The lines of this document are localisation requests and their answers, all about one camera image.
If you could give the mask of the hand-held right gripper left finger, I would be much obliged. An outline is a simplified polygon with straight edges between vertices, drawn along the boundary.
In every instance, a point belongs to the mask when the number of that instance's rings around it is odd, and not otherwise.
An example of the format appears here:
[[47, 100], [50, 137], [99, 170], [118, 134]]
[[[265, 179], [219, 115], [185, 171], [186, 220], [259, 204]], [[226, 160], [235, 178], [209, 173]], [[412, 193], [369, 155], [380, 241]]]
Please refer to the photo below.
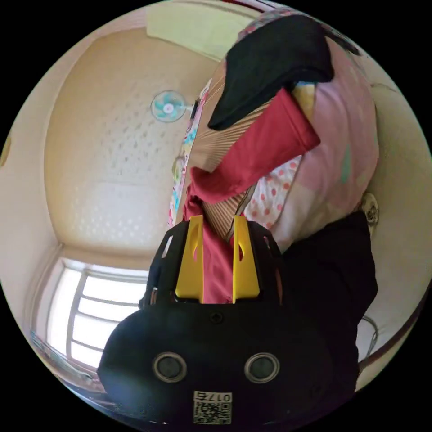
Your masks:
[[175, 295], [185, 302], [204, 301], [202, 215], [193, 216], [188, 222]]

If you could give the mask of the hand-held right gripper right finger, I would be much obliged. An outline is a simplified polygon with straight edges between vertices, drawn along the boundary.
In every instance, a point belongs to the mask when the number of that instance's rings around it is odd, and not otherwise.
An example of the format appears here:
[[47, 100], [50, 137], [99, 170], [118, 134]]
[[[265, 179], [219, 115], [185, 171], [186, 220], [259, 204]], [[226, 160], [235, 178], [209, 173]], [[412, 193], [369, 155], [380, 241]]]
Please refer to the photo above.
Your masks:
[[233, 238], [233, 303], [256, 299], [260, 287], [248, 221], [244, 216], [234, 217]]

